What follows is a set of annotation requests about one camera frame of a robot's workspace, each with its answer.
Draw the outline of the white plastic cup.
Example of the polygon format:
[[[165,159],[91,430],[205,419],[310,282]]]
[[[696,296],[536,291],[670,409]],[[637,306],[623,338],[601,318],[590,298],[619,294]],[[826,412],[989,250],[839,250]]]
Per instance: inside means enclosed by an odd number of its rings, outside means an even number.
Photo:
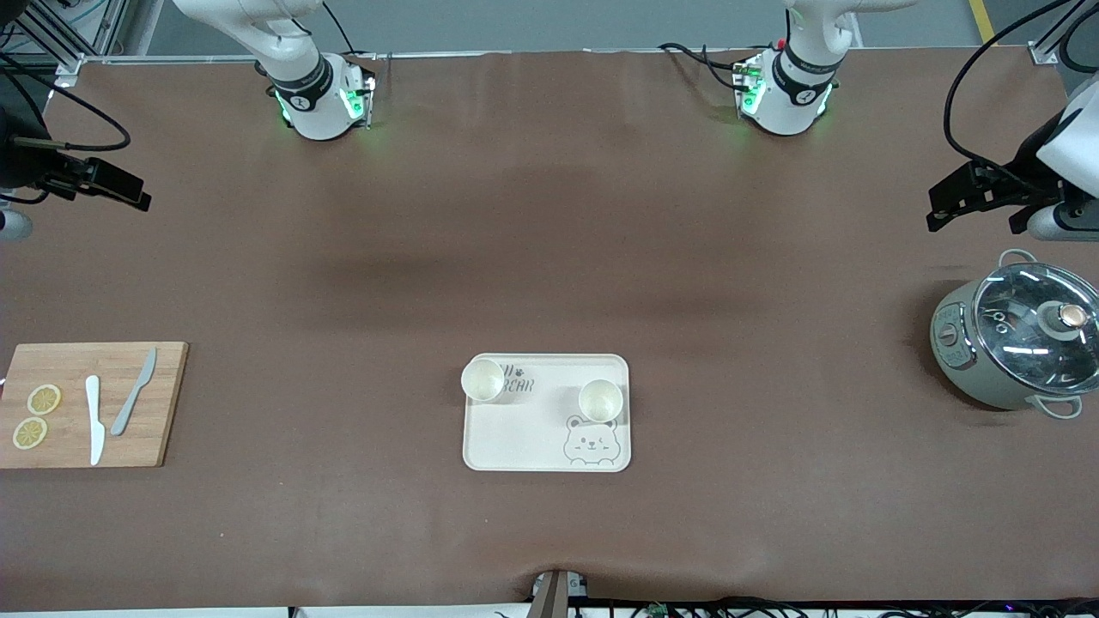
[[[488,357],[476,357],[462,371],[462,390],[470,402],[493,402],[506,390],[506,371]]]
[[[615,383],[593,379],[581,388],[578,406],[589,422],[609,423],[617,420],[624,410],[625,396]]]

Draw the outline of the cream tray with bear print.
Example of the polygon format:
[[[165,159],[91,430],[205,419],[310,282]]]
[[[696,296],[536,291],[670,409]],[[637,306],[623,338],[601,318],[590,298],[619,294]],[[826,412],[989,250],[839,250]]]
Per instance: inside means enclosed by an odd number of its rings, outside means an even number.
[[[478,472],[600,472],[628,470],[632,457],[628,361],[617,354],[482,353],[506,371],[493,402],[464,396],[463,457]],[[607,379],[625,407],[609,423],[589,422],[578,395]]]

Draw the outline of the grey pot glass lid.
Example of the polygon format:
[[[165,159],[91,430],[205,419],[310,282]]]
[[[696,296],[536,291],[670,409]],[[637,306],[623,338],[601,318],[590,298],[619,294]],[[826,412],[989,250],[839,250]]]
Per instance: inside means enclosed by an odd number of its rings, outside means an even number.
[[[1029,251],[1010,249],[1002,251],[996,269],[1015,262],[1043,263]],[[975,297],[979,284],[993,271],[981,279],[958,287],[939,301],[929,327],[929,340],[939,368],[958,390],[977,402],[1008,411],[1035,409],[1055,420],[1079,417],[1084,395],[1090,391],[1070,396],[1033,391],[997,367],[979,342]]]

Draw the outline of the grey plastic knife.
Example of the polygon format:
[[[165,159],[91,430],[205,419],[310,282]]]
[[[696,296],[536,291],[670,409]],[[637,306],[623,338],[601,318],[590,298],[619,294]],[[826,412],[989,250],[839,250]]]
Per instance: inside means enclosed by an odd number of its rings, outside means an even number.
[[[138,372],[137,379],[135,379],[132,390],[127,395],[125,402],[123,402],[121,410],[116,413],[114,423],[111,427],[110,434],[113,437],[121,437],[125,432],[142,390],[152,382],[157,356],[158,347],[149,347],[148,355],[146,355],[142,369]]]

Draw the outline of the wooden cutting board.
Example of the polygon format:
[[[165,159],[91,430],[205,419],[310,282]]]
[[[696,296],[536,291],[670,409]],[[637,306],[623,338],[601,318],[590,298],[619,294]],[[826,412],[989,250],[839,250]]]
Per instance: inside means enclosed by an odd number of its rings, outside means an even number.
[[[110,434],[149,347],[158,347],[152,380],[142,390],[121,437]],[[87,470],[88,467],[157,467],[173,427],[187,361],[185,342],[67,342],[16,345],[0,395],[0,470]],[[100,420],[106,450],[98,466],[89,464],[87,376],[100,377]],[[27,412],[27,395],[38,385],[63,391],[58,409]],[[42,417],[49,427],[38,446],[21,451],[12,443],[16,423]]]

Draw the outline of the white plastic knife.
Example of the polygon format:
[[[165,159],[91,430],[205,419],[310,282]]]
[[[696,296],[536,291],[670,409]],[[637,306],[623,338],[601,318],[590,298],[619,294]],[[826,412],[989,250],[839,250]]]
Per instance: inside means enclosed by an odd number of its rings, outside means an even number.
[[[100,420],[100,377],[90,375],[85,380],[85,391],[88,402],[89,464],[98,466],[100,464],[103,450],[106,450],[106,424]]]

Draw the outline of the aluminium frame post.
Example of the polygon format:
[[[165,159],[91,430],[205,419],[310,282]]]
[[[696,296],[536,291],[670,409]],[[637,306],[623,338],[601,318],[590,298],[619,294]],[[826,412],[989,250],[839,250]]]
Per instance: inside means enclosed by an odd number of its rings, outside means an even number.
[[[86,60],[120,52],[135,0],[27,0],[22,15],[0,22],[0,52],[74,85]]]
[[[1061,64],[1061,51],[1069,46],[1068,40],[1083,27],[1087,16],[1099,15],[1099,0],[1055,0],[1054,7],[1041,18],[1050,23],[1041,27],[1036,40],[1029,40],[1028,48],[1036,65]]]

